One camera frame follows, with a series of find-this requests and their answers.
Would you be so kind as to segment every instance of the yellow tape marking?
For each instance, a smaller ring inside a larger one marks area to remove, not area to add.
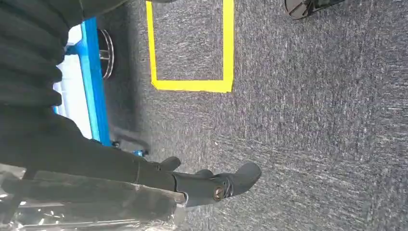
[[[146,1],[152,84],[158,90],[232,91],[234,82],[234,0],[223,0],[223,80],[157,80],[152,2]]]

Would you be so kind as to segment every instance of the black fabric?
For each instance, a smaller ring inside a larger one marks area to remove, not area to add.
[[[143,158],[84,138],[53,112],[56,67],[70,27],[124,0],[6,0],[0,3],[0,162],[31,170],[138,181],[174,190],[174,178]]]

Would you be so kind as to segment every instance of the clear plastic wrap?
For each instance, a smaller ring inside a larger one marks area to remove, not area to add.
[[[0,230],[172,231],[183,194],[0,164]]]

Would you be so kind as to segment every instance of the metal rim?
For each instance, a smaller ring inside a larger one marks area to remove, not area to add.
[[[106,67],[106,71],[103,74],[103,79],[106,80],[108,79],[113,71],[114,68],[114,62],[115,62],[115,51],[114,51],[114,46],[113,46],[113,42],[112,39],[109,35],[109,33],[106,30],[99,30],[104,38],[104,42],[108,48],[107,51],[104,50],[100,50],[100,59],[101,60],[107,60],[108,61],[108,65]]]

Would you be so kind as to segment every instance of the gray carpet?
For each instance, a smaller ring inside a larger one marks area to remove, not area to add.
[[[221,2],[154,5],[159,79],[222,77]],[[119,52],[113,130],[184,172],[262,167],[249,193],[192,209],[180,230],[408,230],[408,2],[346,0],[301,21],[281,0],[235,6],[229,94],[154,89],[143,1],[100,19]]]

